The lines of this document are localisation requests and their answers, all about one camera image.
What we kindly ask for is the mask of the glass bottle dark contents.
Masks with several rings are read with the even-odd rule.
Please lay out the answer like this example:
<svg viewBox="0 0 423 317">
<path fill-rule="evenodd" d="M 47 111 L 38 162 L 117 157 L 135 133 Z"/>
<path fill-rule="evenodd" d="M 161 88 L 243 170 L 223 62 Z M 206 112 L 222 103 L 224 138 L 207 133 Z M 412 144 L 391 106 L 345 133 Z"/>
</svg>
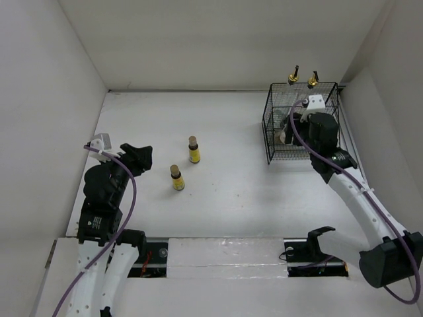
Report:
<svg viewBox="0 0 423 317">
<path fill-rule="evenodd" d="M 307 84 L 301 89 L 300 94 L 309 96 L 315 92 L 315 87 L 319 83 L 319 75 L 317 71 L 313 71 L 312 76 L 308 79 Z"/>
</svg>

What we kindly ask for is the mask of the white spice jar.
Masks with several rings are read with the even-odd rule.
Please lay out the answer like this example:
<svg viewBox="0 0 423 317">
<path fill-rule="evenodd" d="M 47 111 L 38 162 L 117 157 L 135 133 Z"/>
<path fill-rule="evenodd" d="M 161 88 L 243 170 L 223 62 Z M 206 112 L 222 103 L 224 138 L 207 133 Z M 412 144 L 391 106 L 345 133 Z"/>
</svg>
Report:
<svg viewBox="0 0 423 317">
<path fill-rule="evenodd" d="M 288 134 L 287 127 L 278 131 L 276 139 L 279 141 L 280 144 L 283 145 L 291 145 L 292 142 L 292 137 L 290 134 Z"/>
</svg>

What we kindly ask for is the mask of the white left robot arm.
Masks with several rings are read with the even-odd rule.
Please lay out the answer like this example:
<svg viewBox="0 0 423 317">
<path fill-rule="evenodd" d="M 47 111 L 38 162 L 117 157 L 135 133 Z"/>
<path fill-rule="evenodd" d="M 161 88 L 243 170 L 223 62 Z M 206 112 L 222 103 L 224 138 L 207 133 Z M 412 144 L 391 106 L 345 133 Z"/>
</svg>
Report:
<svg viewBox="0 0 423 317">
<path fill-rule="evenodd" d="M 112 153 L 100 139 L 85 145 L 99 164 L 84 175 L 77 274 L 62 296 L 69 300 L 67 316 L 113 316 L 132 266 L 147 255 L 145 233 L 126 227 L 136 195 L 127 215 L 120 204 L 128 185 L 137 193 L 135 177 L 151 169 L 153 148 L 127 143 L 120 148 L 121 152 Z"/>
</svg>

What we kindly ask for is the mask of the glass bottle gold pourer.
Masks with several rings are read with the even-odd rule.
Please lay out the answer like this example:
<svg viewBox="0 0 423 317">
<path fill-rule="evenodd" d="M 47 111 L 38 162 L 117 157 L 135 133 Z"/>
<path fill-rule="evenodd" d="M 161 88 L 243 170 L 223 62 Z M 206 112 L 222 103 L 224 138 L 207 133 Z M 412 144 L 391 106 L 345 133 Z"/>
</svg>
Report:
<svg viewBox="0 0 423 317">
<path fill-rule="evenodd" d="M 297 82 L 299 80 L 299 66 L 296 65 L 292 73 L 288 75 L 288 81 L 286 86 L 281 92 L 281 106 L 291 107 L 292 104 L 298 99 Z"/>
</svg>

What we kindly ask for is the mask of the brown spice jar black lid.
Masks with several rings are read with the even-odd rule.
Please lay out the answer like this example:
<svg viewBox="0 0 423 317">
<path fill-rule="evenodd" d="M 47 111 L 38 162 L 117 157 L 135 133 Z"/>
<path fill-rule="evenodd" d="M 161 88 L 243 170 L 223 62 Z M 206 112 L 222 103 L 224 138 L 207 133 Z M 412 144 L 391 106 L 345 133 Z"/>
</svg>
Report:
<svg viewBox="0 0 423 317">
<path fill-rule="evenodd" d="M 279 125 L 280 129 L 285 129 L 288 123 L 289 123 L 289 117 L 282 116 L 280 120 L 280 125 Z"/>
</svg>

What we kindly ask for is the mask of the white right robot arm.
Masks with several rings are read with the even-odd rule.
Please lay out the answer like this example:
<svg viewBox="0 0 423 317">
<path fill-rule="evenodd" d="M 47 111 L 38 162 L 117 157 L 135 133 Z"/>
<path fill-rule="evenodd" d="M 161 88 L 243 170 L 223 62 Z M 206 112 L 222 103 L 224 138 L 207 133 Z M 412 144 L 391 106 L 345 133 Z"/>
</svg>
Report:
<svg viewBox="0 0 423 317">
<path fill-rule="evenodd" d="M 413 277 L 422 288 L 422 234 L 410 232 L 386 210 L 363 179 L 357 162 L 338 146 L 336 120 L 324 112 L 291 113 L 289 126 L 297 143 L 309 152 L 313 169 L 344 202 L 364 232 L 366 241 L 342 236 L 334 227 L 311 231 L 305 244 L 313 260 L 324 256 L 340 258 L 357 267 L 374 288 Z"/>
</svg>

